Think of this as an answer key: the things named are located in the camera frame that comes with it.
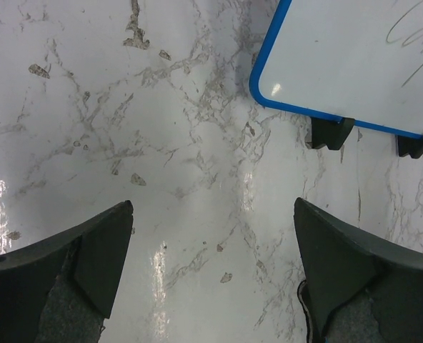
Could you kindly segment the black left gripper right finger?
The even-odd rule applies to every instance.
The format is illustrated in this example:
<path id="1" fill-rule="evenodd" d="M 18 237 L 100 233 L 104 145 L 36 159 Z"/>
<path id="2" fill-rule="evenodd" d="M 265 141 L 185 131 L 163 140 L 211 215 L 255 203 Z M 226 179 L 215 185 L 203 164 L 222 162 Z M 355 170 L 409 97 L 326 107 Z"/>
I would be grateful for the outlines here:
<path id="1" fill-rule="evenodd" d="M 423 253 L 294 203 L 308 342 L 423 342 Z"/>

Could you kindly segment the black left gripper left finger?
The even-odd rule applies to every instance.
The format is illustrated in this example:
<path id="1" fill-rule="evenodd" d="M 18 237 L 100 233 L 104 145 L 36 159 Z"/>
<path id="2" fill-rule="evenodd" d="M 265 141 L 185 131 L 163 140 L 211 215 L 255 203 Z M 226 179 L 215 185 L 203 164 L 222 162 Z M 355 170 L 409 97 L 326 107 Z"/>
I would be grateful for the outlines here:
<path id="1" fill-rule="evenodd" d="M 98 342 L 129 247 L 133 206 L 0 254 L 0 342 Z"/>

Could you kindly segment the blue-framed small whiteboard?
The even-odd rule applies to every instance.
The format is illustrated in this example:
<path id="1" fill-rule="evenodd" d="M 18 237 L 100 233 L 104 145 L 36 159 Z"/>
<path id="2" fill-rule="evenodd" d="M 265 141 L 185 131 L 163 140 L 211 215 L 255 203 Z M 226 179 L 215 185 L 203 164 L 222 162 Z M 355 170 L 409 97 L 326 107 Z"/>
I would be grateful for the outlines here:
<path id="1" fill-rule="evenodd" d="M 249 88 L 262 106 L 423 136 L 423 1 L 280 1 Z"/>

